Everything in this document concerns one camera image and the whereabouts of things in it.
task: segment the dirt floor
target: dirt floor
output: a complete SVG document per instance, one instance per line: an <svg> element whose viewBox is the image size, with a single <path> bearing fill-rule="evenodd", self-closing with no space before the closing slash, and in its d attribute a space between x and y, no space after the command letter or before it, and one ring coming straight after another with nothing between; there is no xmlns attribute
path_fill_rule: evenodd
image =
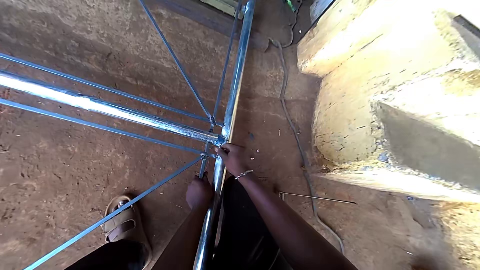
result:
<svg viewBox="0 0 480 270"><path fill-rule="evenodd" d="M277 6L274 1L259 1L254 28L285 43L292 18L285 17ZM151 9L212 108L228 37L159 6L152 5ZM201 114L136 1L0 0L0 11L1 52ZM285 49L284 54L289 69L287 106L304 148L310 149L313 106L321 79L298 72L295 46ZM11 62L0 61L0 68L208 128L206 123ZM295 139L278 98L282 76L275 48L249 50L233 142L247 148L254 158L251 167L266 184L285 192L308 194ZM203 147L184 137L13 90L0 88L0 96L177 144ZM0 269L26 267L102 218L105 206L115 195L137 195L194 158L192 153L1 106ZM199 164L139 202L154 258L189 212L185 191L198 168ZM320 216L342 237L346 256L359 269L408 270L416 263L439 270L464 267L444 241L444 225L431 214L437 202L408 200L404 195L321 178L314 179L314 184L319 196L358 203L316 202ZM309 199L287 195L286 201L337 245L316 222ZM40 268L63 269L103 243L104 236L97 229Z"/></svg>

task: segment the bracelet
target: bracelet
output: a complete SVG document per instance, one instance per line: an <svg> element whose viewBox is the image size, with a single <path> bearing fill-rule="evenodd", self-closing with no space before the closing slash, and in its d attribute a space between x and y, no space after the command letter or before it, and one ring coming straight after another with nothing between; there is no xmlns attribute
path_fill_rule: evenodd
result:
<svg viewBox="0 0 480 270"><path fill-rule="evenodd" d="M235 177L235 179L238 180L240 177L245 176L245 175L247 175L247 174L249 174L249 173L251 173L251 172L253 172L253 170L244 171L244 172L242 172L239 176Z"/></svg>

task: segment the metal frame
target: metal frame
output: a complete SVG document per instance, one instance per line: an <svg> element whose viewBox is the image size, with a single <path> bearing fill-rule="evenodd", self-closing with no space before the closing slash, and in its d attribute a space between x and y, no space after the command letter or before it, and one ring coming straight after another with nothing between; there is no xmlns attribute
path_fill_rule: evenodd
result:
<svg viewBox="0 0 480 270"><path fill-rule="evenodd" d="M48 254L44 255L42 258L40 258L39 260L37 260L36 262L31 264L30 266L25 268L26 270L35 269L36 267L38 267L39 265L41 265L42 263L44 263L45 261L47 261L48 259L53 257L54 255L58 254L60 251L64 250L65 248L67 248L71 244L75 243L80 238L82 238L83 236L87 235L89 232L91 232L94 229L96 229L97 227L99 227L101 224L103 224L106 221L108 221L109 219L113 218L115 215L117 215L118 213L120 213L121 211L123 211L124 209L129 207L130 205L134 204L135 202L137 202L141 198L145 197L146 195L148 195L149 193L151 193L155 189L159 188L161 185L163 185L164 183L166 183L167 181L169 181L173 177L177 176L178 174L180 174L181 172L183 172L187 168L191 167L193 164L197 163L200 160L202 161L202 164L200 166L200 176L202 176L204 171L205 171L205 167L206 167L206 163L207 163L208 158L215 158L214 175L213 175L213 182L212 182L212 188L214 190L214 198L213 198L213 202L212 202L212 204L211 204L210 208L208 209L207 214L205 216L204 224L203 224L203 227L202 227L202 233L201 233L200 241L199 241L199 245L198 245L197 256L195 258L195 263L194 263L193 268L195 270L205 269L205 266L206 266L208 260L211 259L211 257L212 257L212 254L209 252L209 250L212 247L212 245L214 243L214 240L215 240L215 236L216 236L216 228L217 228L217 222L218 222L217 213L218 213L219 202L220 202L220 194L221 194L221 191L222 191L222 185L223 185L224 176L225 176L225 165L224 165L222 159L218 155L213 155L213 154L208 153L208 149L210 147L210 144L220 146L220 145L224 144L225 142L227 142L231 139L233 125L234 125L234 122L235 122L235 115L236 115L236 111L237 111L237 103L238 103L241 79L242 79L242 75L243 75L243 68L244 68L244 65L245 65L245 56L246 56L246 53L247 53L248 41L249 41L249 37L250 37L250 31L251 31L251 28L252 28L252 19L253 19L254 7L255 7L255 0L248 0L246 5L243 6L243 8L242 8L242 11L244 12L243 24L242 24L242 30L241 30L241 35L240 35L240 39L239 39L237 57L235 59L235 64L234 64L233 79L232 79L232 83L231 83L231 87L230 87L230 94L229 94L229 97L228 97L228 103L227 103L227 108L226 108L225 118L224 118L223 123L218 122L216 120L216 113L218 111L218 106L219 106L219 103L220 103L223 84L224 84L224 80L225 80L225 74L226 74L228 61L229 61L229 56L230 56L230 51L231 51L232 42L233 42L233 36L234 36L236 26L237 26L237 18L238 18L238 15L240 13L240 9L242 7L242 4L241 4L242 1L239 0L238 6L237 6L236 11L235 11L235 15L234 15L235 19L234 19L233 29L232 29L232 32L231 32L230 41L229 41L229 45L228 45L227 57L226 57L226 60L225 60L225 65L224 65L224 69L223 69L223 72L222 72L222 77L221 77L220 84L219 84L219 87L218 87L218 94L217 94L217 99L216 99L216 102L215 102L215 108L214 108L213 113L210 113L207 110L207 108L205 107L205 105L203 104L203 101L200 98L197 90L195 89L195 87L193 86L193 84L189 80L188 76L186 75L184 69L182 68L182 66L180 64L180 61L178 60L177 56L173 52L170 44L165 39L165 36L163 35L162 31L160 30L160 27L156 23L155 19L153 18L152 14L148 10L147 6L143 2L143 0L139 0L139 1L140 1L141 5L143 6L143 8L145 9L145 12L147 13L149 19L153 23L156 31L161 36L164 44L167 46L170 54L172 55L175 63L177 64L178 68L180 69L180 72L182 73L183 77L187 81L188 86L190 87L190 89L194 93L195 98L199 102L200 107L204 111L206 117L198 116L198 115L196 115L194 113L191 113L191 112L176 109L176 108L158 103L156 101L152 101L152 100L148 100L148 99L138 97L138 96L135 96L135 95L132 95L132 94L128 94L126 92L123 92L123 91L120 91L120 90L117 90L117 89L114 89L114 88L111 88L111 87L107 87L107 86L103 86L103 85L100 85L100 84L97 84L97 83L93 83L93 82L81 79L79 77L76 77L76 76L73 76L73 75L70 75L70 74L66 74L66 73L56 71L56 70L53 70L53 69L50 69L50 68L47 68L47 67L43 67L43 66L40 66L40 65L32 63L32 62L24 61L24 60L19 59L17 57L13 57L13 56L9 56L9 55L0 53L0 58L5 59L5 60L9 60L9 61L13 61L13 62L16 62L16 63L19 63L19 64L23 64L23 65L26 65L26 66L29 66L29 67L33 67L33 68L36 68L36 69L39 69L39 70L42 70L42 71L45 71L45 72L49 72L51 74L62 76L62 77L74 80L74 81L82 83L82 84L86 84L86 85L93 86L93 87L96 87L96 88L99 88L99 89L102 89L102 90L105 90L105 91L116 93L118 95L122 95L122 96L125 96L125 97L128 97L128 98L132 98L132 99L135 99L137 101L141 101L141 102L144 102L144 103L147 103L147 104L150 104L150 105L154 105L154 106L166 109L166 110L174 111L176 113L181 113L183 115L190 116L190 117L198 119L198 120L209 122L210 123L210 129L208 131L203 131L203 130L193 128L193 127L181 124L181 123L175 123L175 122L172 122L172 121L169 121L169 120L166 120L166 119L163 119L163 118L160 118L160 117L157 117L155 115L151 115L151 114L139 111L139 110L134 110L134 109L130 109L130 108L115 104L115 103L106 102L106 101L101 100L99 98L85 96L85 95L82 95L80 93L68 90L68 89L52 86L52 85L49 85L45 82L41 82L41 81L38 81L38 80L22 77L22 76L12 74L10 72L3 71L3 70L0 70L0 86L16 89L18 91L22 91L22 92L25 92L25 93L28 93L28 94L31 94L31 95L34 95L34 96L47 98L47 99L57 101L57 102L61 102L61 103L64 103L64 104L68 104L68 105L71 105L71 106L74 106L74 107L82 108L82 109L89 110L89 111L99 112L99 113L102 113L102 114L105 114L105 115L108 115L108 116L120 118L120 119L127 120L127 121L134 122L134 123L143 124L143 125L146 125L146 126L149 126L149 127L153 127L153 128L159 129L159 130L171 132L171 133L178 134L178 135L182 135L182 136L185 136L185 137L188 137L188 138L200 140L200 141L205 142L205 147L204 147L203 151L193 149L193 148L189 148L189 147L184 147L184 146L176 145L176 144L173 144L173 143L164 142L164 141L161 141L161 140L149 138L149 137L146 137L146 136L126 132L126 131L119 130L119 129L116 129L116 128L112 128L112 127L100 125L100 124L97 124L97 123L84 121L84 120L81 120L81 119L78 119L78 118L62 115L62 114L59 114L59 113L50 112L50 111L47 111L47 110L42 110L42 109L39 109L39 108L27 106L27 105L24 105L24 104L20 104L20 103L16 103L16 102L13 102L13 101L10 101L10 100L5 100L5 99L0 98L0 104L3 104L3 105L8 105L8 106L12 106L12 107L15 107L15 108L28 110L28 111L40 113L40 114L43 114L43 115L48 115L48 116L51 116L51 117L55 117L55 118L58 118L58 119L62 119L62 120L66 120L66 121L70 121L70 122L74 122L74 123L79 123L79 124L84 124L84 125L87 125L87 126L99 128L99 129L114 132L114 133L117 133L117 134L122 134L122 135L130 136L130 137L134 137L134 138L137 138L137 139L142 139L142 140L146 140L146 141L149 141L149 142L153 142L153 143L157 143L157 144L161 144L161 145L165 145L165 146L169 146L169 147L174 147L174 148L177 148L177 149L182 149L182 150L186 150L186 151L190 151L190 152L199 154L199 157L197 157L195 160L185 164L183 167L181 167L178 170L176 170L175 172L173 172L173 174L171 174L167 178L159 181L158 183L156 183L155 185L153 185L149 189L145 190L139 196L135 197L130 202L128 202L125 205L123 205L122 207L118 208L113 213L111 213L111 214L107 215L106 217L102 218L101 220L99 220L98 222L93 224L92 226L88 227L87 229L85 229L84 231L79 233L78 235L74 236L72 239L68 240L67 242L65 242L62 245L60 245L59 247L55 248L54 250L52 250ZM221 126L222 127L221 134L213 133L213 128L215 126Z"/></svg>

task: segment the hand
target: hand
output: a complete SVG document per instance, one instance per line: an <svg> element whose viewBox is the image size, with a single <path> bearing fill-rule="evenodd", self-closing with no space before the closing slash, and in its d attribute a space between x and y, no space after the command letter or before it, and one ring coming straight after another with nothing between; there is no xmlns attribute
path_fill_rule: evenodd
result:
<svg viewBox="0 0 480 270"><path fill-rule="evenodd" d="M207 172L204 173L203 179L200 179L198 175L195 175L187 188L186 197L188 206L190 206L192 210L197 208L208 208L212 196L212 186L208 182Z"/></svg>
<svg viewBox="0 0 480 270"><path fill-rule="evenodd" d="M215 147L215 152L222 158L227 170L234 176L239 176L248 170L248 166L244 163L242 147L227 143L220 148Z"/></svg>

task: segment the foot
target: foot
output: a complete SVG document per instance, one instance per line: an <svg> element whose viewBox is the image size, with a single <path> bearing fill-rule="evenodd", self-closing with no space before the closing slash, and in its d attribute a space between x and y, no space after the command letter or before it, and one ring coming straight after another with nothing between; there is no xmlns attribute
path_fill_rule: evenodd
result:
<svg viewBox="0 0 480 270"><path fill-rule="evenodd" d="M105 216L122 207L132 199L127 195L120 195L113 198L105 210ZM152 248L145 235L140 213L135 204L126 208L109 221L102 224L102 230L107 242L115 242L121 239L136 241L144 245L146 254L145 267L152 260Z"/></svg>

